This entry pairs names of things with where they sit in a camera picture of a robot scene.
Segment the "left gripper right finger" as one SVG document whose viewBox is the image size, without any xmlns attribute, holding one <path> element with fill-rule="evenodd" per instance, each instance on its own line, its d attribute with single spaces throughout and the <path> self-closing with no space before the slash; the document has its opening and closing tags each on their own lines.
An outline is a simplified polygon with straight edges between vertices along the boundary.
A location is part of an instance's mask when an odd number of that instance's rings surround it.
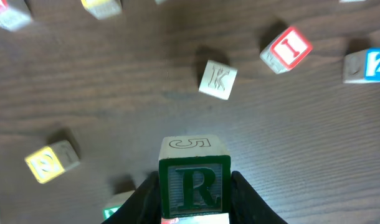
<svg viewBox="0 0 380 224">
<path fill-rule="evenodd" d="M 230 180 L 230 224 L 287 224 L 254 190 L 239 171 Z"/>
</svg>

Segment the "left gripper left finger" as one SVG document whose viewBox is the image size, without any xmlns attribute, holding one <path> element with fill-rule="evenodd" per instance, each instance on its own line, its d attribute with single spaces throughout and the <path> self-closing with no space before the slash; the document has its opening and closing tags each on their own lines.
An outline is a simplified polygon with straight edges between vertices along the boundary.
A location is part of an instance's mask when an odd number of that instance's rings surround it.
<svg viewBox="0 0 380 224">
<path fill-rule="evenodd" d="M 161 224 L 159 174 L 153 171 L 102 224 Z"/>
</svg>

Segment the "green N block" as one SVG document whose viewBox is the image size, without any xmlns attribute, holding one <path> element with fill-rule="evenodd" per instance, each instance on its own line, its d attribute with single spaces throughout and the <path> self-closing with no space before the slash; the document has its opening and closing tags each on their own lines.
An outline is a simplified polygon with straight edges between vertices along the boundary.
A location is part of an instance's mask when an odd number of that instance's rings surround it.
<svg viewBox="0 0 380 224">
<path fill-rule="evenodd" d="M 134 192 L 134 190 L 131 190 L 114 195 L 102 210 L 104 220 L 110 218 L 131 197 Z"/>
</svg>

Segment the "green R block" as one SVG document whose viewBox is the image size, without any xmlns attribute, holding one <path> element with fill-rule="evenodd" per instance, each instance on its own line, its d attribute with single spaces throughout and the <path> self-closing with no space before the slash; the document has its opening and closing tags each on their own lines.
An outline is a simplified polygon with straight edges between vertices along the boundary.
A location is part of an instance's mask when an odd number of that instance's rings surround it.
<svg viewBox="0 0 380 224">
<path fill-rule="evenodd" d="M 229 212 L 230 167 L 230 153 L 216 135 L 165 137 L 158 161 L 161 216 Z"/>
</svg>

